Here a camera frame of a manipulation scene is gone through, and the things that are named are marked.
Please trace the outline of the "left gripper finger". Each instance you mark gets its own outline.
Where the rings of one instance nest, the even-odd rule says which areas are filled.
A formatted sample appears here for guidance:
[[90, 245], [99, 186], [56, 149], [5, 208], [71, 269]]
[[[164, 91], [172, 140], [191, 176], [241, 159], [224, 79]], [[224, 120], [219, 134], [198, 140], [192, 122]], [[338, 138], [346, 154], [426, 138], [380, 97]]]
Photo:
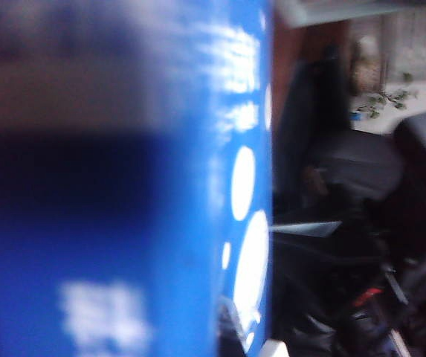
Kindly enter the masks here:
[[250, 325], [243, 327], [233, 300], [220, 297], [217, 305], [217, 356], [259, 356], [268, 334], [268, 321], [261, 311], [253, 311]]

